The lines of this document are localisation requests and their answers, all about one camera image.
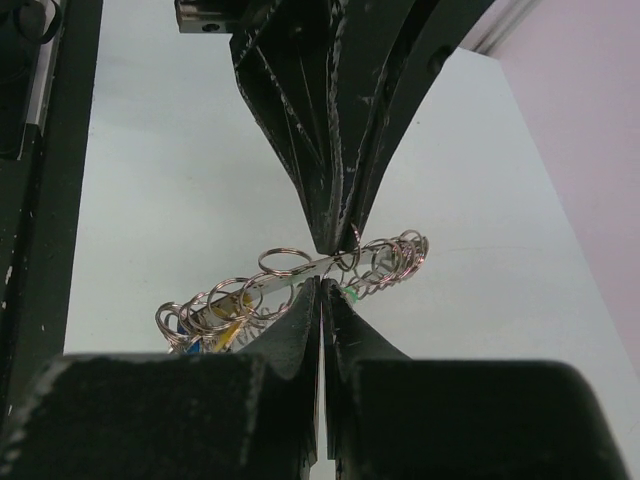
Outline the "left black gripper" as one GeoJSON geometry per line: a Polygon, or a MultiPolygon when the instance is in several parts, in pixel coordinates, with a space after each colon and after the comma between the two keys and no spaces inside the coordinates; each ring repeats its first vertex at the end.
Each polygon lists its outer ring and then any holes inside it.
{"type": "Polygon", "coordinates": [[[233,34],[238,89],[291,179],[317,252],[340,244],[327,114],[328,1],[175,0],[183,34],[233,34]]]}

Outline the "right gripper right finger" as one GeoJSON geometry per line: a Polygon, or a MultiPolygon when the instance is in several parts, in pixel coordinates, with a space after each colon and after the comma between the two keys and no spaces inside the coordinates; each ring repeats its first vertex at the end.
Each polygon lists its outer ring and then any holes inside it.
{"type": "Polygon", "coordinates": [[[327,453],[340,479],[625,479],[568,364],[413,359],[321,284],[327,453]]]}

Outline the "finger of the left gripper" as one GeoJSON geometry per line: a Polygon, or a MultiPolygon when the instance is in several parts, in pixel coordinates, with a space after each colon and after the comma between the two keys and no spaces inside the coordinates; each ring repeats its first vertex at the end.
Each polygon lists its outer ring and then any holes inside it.
{"type": "Polygon", "coordinates": [[[333,174],[327,245],[350,248],[445,62],[489,1],[340,1],[327,73],[333,174]]]}

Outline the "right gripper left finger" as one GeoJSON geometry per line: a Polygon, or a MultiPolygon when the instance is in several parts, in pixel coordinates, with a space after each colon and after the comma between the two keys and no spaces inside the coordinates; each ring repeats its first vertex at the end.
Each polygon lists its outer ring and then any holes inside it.
{"type": "Polygon", "coordinates": [[[236,353],[51,361],[1,441],[5,479],[305,479],[317,460],[320,282],[236,353]]]}

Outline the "green tag key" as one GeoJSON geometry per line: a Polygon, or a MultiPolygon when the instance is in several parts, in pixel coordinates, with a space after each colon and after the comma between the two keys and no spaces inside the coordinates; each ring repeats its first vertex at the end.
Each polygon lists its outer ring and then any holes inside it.
{"type": "Polygon", "coordinates": [[[355,286],[343,287],[342,293],[351,305],[354,305],[359,301],[359,289],[355,286]]]}

